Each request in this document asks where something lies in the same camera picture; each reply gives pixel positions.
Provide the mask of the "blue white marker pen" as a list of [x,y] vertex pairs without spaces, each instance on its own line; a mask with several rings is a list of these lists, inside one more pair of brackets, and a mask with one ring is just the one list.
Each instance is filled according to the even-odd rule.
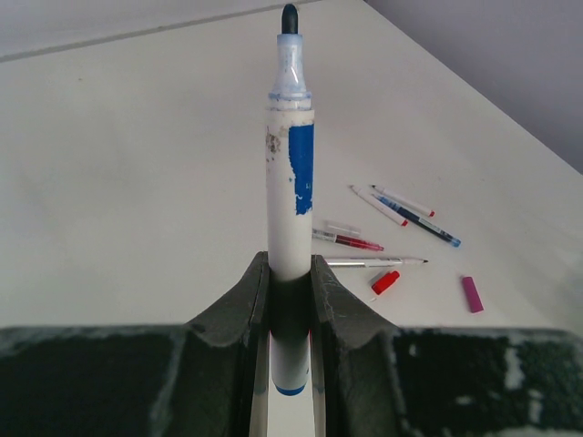
[[294,396],[303,391],[310,368],[315,115],[303,74],[303,38],[293,4],[281,12],[277,57],[265,130],[271,372],[277,391]]

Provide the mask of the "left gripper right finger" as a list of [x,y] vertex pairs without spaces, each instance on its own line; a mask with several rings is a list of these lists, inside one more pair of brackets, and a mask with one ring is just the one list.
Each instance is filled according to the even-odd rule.
[[582,340],[562,330],[400,328],[312,259],[319,436],[579,436]]

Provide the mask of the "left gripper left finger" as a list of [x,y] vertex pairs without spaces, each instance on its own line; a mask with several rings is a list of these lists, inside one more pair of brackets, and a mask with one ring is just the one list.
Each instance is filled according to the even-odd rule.
[[263,436],[270,269],[175,325],[1,332],[4,436]]

